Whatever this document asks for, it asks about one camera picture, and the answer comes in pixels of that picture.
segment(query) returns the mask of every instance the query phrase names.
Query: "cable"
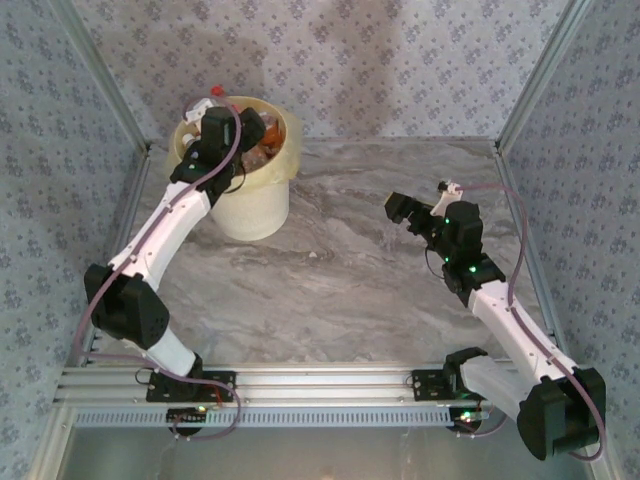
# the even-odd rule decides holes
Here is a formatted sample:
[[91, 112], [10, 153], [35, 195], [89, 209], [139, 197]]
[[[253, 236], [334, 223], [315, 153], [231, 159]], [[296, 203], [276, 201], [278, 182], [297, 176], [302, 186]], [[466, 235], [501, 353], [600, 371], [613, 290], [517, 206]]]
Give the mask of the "cable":
[[503, 192], [511, 195], [516, 202], [518, 203], [518, 207], [520, 209], [520, 217], [522, 218], [522, 238], [520, 239], [520, 253], [518, 254], [518, 260], [516, 261], [516, 266], [513, 269], [513, 273], [511, 274], [511, 278], [509, 279], [508, 289], [507, 289], [507, 300], [509, 303], [509, 309], [511, 310], [511, 314], [515, 319], [516, 323], [520, 326], [525, 335], [531, 340], [531, 342], [547, 357], [547, 360], [553, 363], [558, 370], [562, 372], [562, 374], [567, 377], [567, 380], [573, 385], [576, 391], [580, 394], [584, 402], [586, 403], [591, 415], [595, 419], [596, 426], [598, 428], [598, 435], [600, 437], [600, 444], [598, 446], [598, 450], [591, 456], [580, 455], [579, 453], [570, 452], [569, 455], [572, 457], [585, 461], [585, 462], [594, 462], [602, 458], [604, 454], [606, 443], [607, 443], [607, 431], [604, 425], [604, 420], [598, 411], [595, 403], [589, 396], [589, 393], [584, 389], [580, 382], [573, 376], [573, 373], [569, 371], [567, 367], [562, 365], [545, 346], [536, 338], [536, 336], [529, 330], [529, 327], [524, 323], [522, 317], [518, 313], [517, 309], [513, 306], [514, 301], [514, 289], [516, 279], [518, 278], [518, 274], [520, 273], [520, 268], [522, 267], [522, 262], [524, 261], [526, 245], [527, 245], [527, 235], [528, 235], [528, 217], [527, 210], [524, 205], [524, 201], [513, 189], [503, 185], [501, 183], [485, 183], [479, 185], [470, 185], [464, 187], [457, 187], [457, 191], [473, 191], [473, 190], [502, 190]]
[[160, 211], [158, 216], [151, 223], [150, 227], [143, 233], [143, 235], [141, 236], [141, 238], [138, 241], [138, 243], [133, 247], [129, 257], [127, 257], [122, 262], [122, 264], [120, 264], [113, 271], [113, 273], [111, 275], [109, 275], [107, 280], [105, 280], [105, 282], [100, 286], [100, 288], [98, 289], [98, 291], [96, 292], [94, 297], [91, 299], [91, 301], [89, 302], [89, 305], [87, 306], [87, 309], [85, 310], [84, 314], [82, 315], [82, 319], [80, 320], [80, 324], [78, 325], [78, 329], [76, 330], [76, 333], [75, 333], [75, 335], [73, 337], [73, 351], [79, 357], [84, 357], [84, 358], [87, 358], [87, 359], [111, 359], [111, 360], [127, 360], [127, 361], [134, 361], [134, 362], [142, 362], [145, 366], [147, 366], [149, 368], [152, 368], [154, 371], [160, 372], [163, 375], [165, 375], [165, 376], [167, 376], [169, 378], [173, 378], [174, 380], [177, 380], [179, 382], [195, 383], [195, 384], [199, 384], [199, 385], [213, 385], [215, 387], [222, 388], [223, 390], [226, 390], [227, 392], [229, 392], [231, 394], [231, 396], [234, 398], [234, 400], [237, 403], [237, 405], [238, 405], [238, 410], [236, 412], [236, 415], [235, 415], [233, 421], [231, 422], [231, 425], [229, 425], [223, 431], [218, 432], [218, 433], [216, 433], [214, 435], [207, 435], [207, 436], [204, 436], [204, 437], [196, 437], [196, 438], [191, 439], [191, 440], [198, 440], [198, 441], [199, 440], [209, 440], [209, 439], [224, 437], [225, 435], [228, 435], [229, 433], [231, 433], [236, 428], [236, 425], [238, 424], [238, 422], [240, 420], [240, 413], [242, 411], [242, 402], [240, 400], [240, 397], [238, 396], [238, 394], [235, 392], [234, 389], [230, 388], [225, 383], [217, 382], [215, 380], [204, 380], [204, 379], [199, 379], [199, 378], [181, 377], [180, 375], [176, 375], [173, 372], [170, 372], [168, 370], [165, 370], [164, 368], [161, 368], [155, 362], [152, 362], [151, 360], [149, 360], [147, 358], [139, 357], [137, 355], [116, 355], [116, 354], [109, 354], [109, 353], [86, 352], [86, 351], [84, 351], [84, 349], [82, 347], [82, 338], [84, 337], [85, 330], [87, 328], [87, 325], [89, 324], [89, 321], [91, 320], [91, 315], [92, 315], [93, 311], [96, 309], [96, 307], [98, 305], [98, 302], [100, 302], [102, 297], [104, 297], [105, 293], [107, 292], [107, 290], [109, 290], [109, 288], [111, 287], [113, 282], [118, 278], [118, 276], [131, 263], [135, 263], [135, 261], [137, 260], [137, 258], [136, 258], [137, 255], [140, 253], [140, 251], [144, 247], [144, 245], [147, 242], [147, 240], [149, 240], [151, 235], [155, 232], [156, 228], [158, 228], [158, 226], [160, 225], [162, 220], [164, 220], [164, 218], [173, 210], [173, 208], [178, 204], [178, 202], [180, 202], [180, 200], [182, 200], [182, 198], [184, 198], [185, 195], [189, 194], [190, 192], [192, 192], [193, 190], [198, 188], [200, 185], [202, 185], [205, 182], [208, 182], [213, 177], [215, 177], [218, 173], [220, 173], [227, 166], [227, 164], [231, 161], [233, 156], [236, 154], [236, 151], [238, 150], [238, 146], [240, 145], [240, 131], [242, 129], [242, 123], [240, 122], [240, 117], [238, 116], [238, 112], [236, 112], [236, 110], [233, 108], [233, 106], [226, 99], [221, 98], [221, 97], [216, 97], [216, 100], [219, 101], [220, 103], [222, 103], [224, 106], [226, 106], [229, 109], [229, 111], [233, 115], [233, 119], [235, 120], [236, 131], [235, 131], [235, 136], [233, 138], [233, 142], [231, 144], [231, 149], [229, 150], [227, 155], [224, 157], [222, 162], [220, 162], [213, 170], [211, 170], [209, 173], [207, 173], [206, 175], [204, 175], [203, 177], [201, 177], [197, 181], [193, 182], [192, 184], [190, 184], [190, 185], [186, 186], [184, 189], [182, 189], [167, 204], [167, 206], [163, 210]]
[[429, 265], [429, 250], [427, 250], [425, 252], [424, 256], [427, 259], [427, 268], [433, 274], [433, 276], [436, 277], [436, 278], [439, 278], [440, 280], [444, 280], [444, 277], [441, 276], [441, 275], [438, 275], [436, 272], [434, 272], [433, 269], [431, 268], [431, 265]]

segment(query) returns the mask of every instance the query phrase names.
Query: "gray marble surface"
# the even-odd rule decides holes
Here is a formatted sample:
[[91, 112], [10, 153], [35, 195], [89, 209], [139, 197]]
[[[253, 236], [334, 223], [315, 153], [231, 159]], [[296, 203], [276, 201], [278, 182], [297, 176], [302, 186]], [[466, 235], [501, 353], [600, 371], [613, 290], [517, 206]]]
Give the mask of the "gray marble surface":
[[[165, 155], [152, 149], [134, 230], [164, 192]], [[489, 143], [307, 142], [278, 232], [242, 243], [206, 218], [189, 234], [159, 289], [173, 330], [209, 364], [420, 363], [468, 346], [503, 356], [489, 330], [428, 271], [424, 241], [385, 216], [391, 191], [434, 202], [441, 179], [499, 181]], [[505, 198], [495, 191], [465, 198], [480, 204], [486, 251], [509, 274], [519, 241]], [[541, 322], [526, 269], [517, 294]], [[108, 338], [97, 346], [125, 351]]]

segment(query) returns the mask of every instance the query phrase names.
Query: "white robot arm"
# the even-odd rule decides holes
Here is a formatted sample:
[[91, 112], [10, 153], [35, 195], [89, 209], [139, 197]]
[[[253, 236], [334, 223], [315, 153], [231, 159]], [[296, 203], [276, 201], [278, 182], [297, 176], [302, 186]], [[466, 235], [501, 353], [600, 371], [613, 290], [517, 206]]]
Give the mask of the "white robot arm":
[[[145, 357], [180, 377], [197, 375], [202, 362], [169, 328], [169, 311], [156, 291], [186, 236], [229, 188], [239, 171], [242, 152], [256, 145], [265, 133], [260, 116], [251, 108], [245, 109], [239, 115], [242, 128], [237, 152], [217, 175], [203, 180], [221, 165], [235, 136], [231, 112], [210, 103], [196, 105], [197, 115], [190, 121], [198, 121], [201, 136], [189, 144], [154, 213], [107, 266], [94, 264], [85, 273], [85, 289], [91, 301], [113, 272], [129, 262], [98, 301], [92, 322], [112, 337], [135, 345]], [[197, 186], [187, 191], [196, 182]]]
[[442, 258], [449, 290], [491, 330], [520, 373], [514, 379], [480, 348], [465, 349], [445, 360], [443, 377], [451, 394], [491, 401], [516, 420], [525, 445], [539, 459], [597, 442], [597, 422], [573, 381], [604, 419], [602, 377], [560, 351], [515, 297], [509, 302], [505, 275], [482, 252], [478, 205], [461, 200], [459, 185], [441, 182], [438, 190], [442, 197], [435, 206], [391, 194], [387, 217], [394, 223], [408, 220], [408, 231], [427, 241], [425, 254], [434, 251]]

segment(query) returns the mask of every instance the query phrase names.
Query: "floral pattern wall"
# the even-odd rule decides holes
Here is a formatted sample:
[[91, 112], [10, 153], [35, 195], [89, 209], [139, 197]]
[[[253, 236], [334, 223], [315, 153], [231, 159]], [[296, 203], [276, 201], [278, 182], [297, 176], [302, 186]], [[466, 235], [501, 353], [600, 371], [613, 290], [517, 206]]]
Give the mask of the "floral pattern wall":
[[73, 0], [148, 139], [213, 84], [329, 137], [496, 138], [567, 0]]
[[47, 2], [0, 2], [0, 42], [0, 478], [22, 479], [138, 155]]
[[596, 0], [508, 154], [572, 353], [640, 478], [640, 4]]

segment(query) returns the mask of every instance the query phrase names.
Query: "red object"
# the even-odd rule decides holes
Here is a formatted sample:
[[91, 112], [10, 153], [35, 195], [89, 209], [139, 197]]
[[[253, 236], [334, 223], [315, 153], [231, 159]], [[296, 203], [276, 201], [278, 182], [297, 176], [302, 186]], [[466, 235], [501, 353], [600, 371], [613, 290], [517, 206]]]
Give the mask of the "red object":
[[215, 85], [211, 88], [211, 95], [214, 97], [224, 97], [227, 94], [225, 93], [224, 88], [222, 88], [222, 85]]

